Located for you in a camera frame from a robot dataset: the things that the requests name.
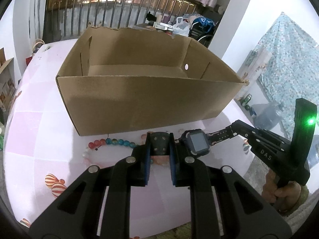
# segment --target table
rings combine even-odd
[[[18,221],[32,223],[55,199],[45,184],[53,174],[69,186],[88,168],[82,154],[88,143],[106,135],[80,137],[76,133],[59,94],[55,76],[76,42],[59,41],[44,45],[26,69],[9,114],[4,145],[5,181],[9,200]],[[235,120],[250,122],[234,101],[214,119],[184,123],[150,131],[169,131],[175,137],[180,130],[201,128],[213,132]],[[110,134],[136,143],[149,130]],[[114,165],[131,154],[131,149],[103,146],[90,156],[101,167]],[[232,166],[244,175],[254,155],[243,151],[243,138],[237,136],[211,148],[201,160],[212,167]],[[130,236],[154,235],[190,221],[190,199],[187,188],[172,185],[168,165],[152,165],[149,185],[133,187],[130,204]]]

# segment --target cardboard box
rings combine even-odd
[[[8,66],[13,64],[13,58],[6,60],[4,49],[0,49],[0,108],[3,112],[8,110],[9,103],[16,90]]]
[[[213,118],[242,87],[236,73],[194,39],[105,27],[83,33],[56,82],[81,136]]]

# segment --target box flap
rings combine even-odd
[[[242,80],[223,60],[194,39],[189,44],[181,68],[189,78],[242,83]]]
[[[242,87],[228,82],[146,76],[58,77],[57,81],[82,136],[213,118]]]
[[[13,60],[13,58],[10,58],[9,60],[5,61],[4,64],[0,67],[0,74],[3,72],[3,70],[10,64],[10,62]]]
[[[90,37],[81,47],[80,59],[81,59],[82,76],[86,76],[89,72],[91,41],[92,41],[92,37]]]
[[[0,66],[2,66],[5,62],[4,48],[0,49]]]
[[[187,78],[187,75],[181,68],[147,65],[90,66],[88,76],[95,75],[127,75]]]
[[[88,49],[88,41],[92,36],[92,28],[87,30],[76,41],[66,56],[57,76],[82,76],[81,53]]]

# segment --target human hand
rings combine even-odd
[[[296,183],[289,183],[288,185],[277,188],[275,184],[276,174],[269,169],[266,175],[266,184],[263,186],[263,191],[261,196],[269,203],[275,203],[277,198],[285,198],[282,205],[280,206],[280,211],[288,211],[294,205],[296,205],[301,192],[301,186]]]
[[[163,165],[169,163],[169,156],[151,156],[153,163],[157,165]]]

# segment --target blue bead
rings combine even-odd
[[[116,146],[117,144],[118,144],[117,139],[115,139],[115,138],[114,138],[114,139],[112,139],[112,145],[115,145],[115,146]]]
[[[125,140],[124,141],[124,146],[129,147],[130,146],[130,141]]]

